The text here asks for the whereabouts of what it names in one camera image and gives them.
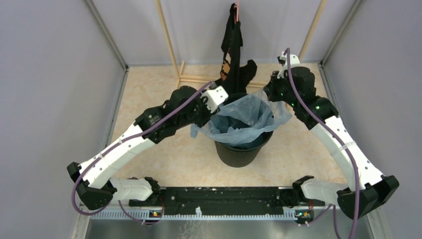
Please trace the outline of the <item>light blue trash bag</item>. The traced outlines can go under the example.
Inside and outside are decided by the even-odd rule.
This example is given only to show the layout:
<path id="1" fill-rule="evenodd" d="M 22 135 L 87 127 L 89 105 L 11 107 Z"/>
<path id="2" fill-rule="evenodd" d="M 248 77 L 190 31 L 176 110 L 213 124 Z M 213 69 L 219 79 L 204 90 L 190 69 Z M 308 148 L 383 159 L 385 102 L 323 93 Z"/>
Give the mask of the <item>light blue trash bag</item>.
<path id="1" fill-rule="evenodd" d="M 202 133 L 229 147 L 254 147 L 263 133 L 273 132 L 292 117 L 283 102 L 269 101 L 263 90 L 237 100 L 232 95 L 218 109 L 205 126 L 191 125 L 192 138 Z"/>

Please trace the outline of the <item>black plastic trash bin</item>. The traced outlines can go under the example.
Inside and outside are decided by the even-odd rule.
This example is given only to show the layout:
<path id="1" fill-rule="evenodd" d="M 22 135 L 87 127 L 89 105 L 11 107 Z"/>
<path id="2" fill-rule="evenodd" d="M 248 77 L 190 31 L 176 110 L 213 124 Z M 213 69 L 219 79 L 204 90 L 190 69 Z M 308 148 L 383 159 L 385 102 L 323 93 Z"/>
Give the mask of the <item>black plastic trash bin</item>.
<path id="1" fill-rule="evenodd" d="M 247 94 L 245 93 L 234 94 L 234 98 L 237 100 L 246 95 Z M 247 166 L 256 158 L 258 152 L 269 141 L 272 134 L 273 132 L 263 133 L 262 138 L 257 139 L 259 144 L 254 147 L 229 147 L 220 142 L 214 142 L 220 160 L 230 167 L 239 168 Z"/>

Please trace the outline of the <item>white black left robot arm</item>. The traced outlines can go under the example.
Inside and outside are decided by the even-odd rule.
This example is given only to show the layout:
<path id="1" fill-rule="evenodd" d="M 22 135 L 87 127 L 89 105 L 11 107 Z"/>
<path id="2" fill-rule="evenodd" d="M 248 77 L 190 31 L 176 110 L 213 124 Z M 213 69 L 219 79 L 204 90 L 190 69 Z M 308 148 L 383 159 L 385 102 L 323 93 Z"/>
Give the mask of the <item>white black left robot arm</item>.
<path id="1" fill-rule="evenodd" d="M 69 164 L 67 171 L 74 182 L 71 194 L 74 210 L 93 216 L 114 202 L 161 206 L 161 188 L 154 178 L 119 179 L 114 174 L 143 151 L 174 136 L 179 129 L 191 124 L 204 126 L 227 99 L 226 90 L 212 82 L 198 90 L 183 86 L 161 105 L 147 108 L 121 136 L 94 157 Z"/>

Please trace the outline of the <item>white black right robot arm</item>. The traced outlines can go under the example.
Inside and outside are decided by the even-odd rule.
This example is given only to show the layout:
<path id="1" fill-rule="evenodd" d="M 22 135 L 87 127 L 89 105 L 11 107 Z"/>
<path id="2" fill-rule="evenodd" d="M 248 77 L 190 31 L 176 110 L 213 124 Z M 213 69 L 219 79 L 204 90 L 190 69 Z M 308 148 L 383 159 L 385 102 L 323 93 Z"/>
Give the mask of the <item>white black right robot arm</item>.
<path id="1" fill-rule="evenodd" d="M 338 110 L 327 98 L 316 94 L 315 75 L 303 66 L 288 71 L 273 71 L 264 92 L 271 102 L 285 102 L 326 147 L 346 178 L 345 184 L 304 176 L 293 183 L 292 199 L 298 205 L 310 200 L 332 204 L 350 219 L 354 218 L 355 199 L 359 196 L 358 217 L 384 205 L 399 187 L 397 178 L 386 176 L 364 155 L 346 130 Z"/>

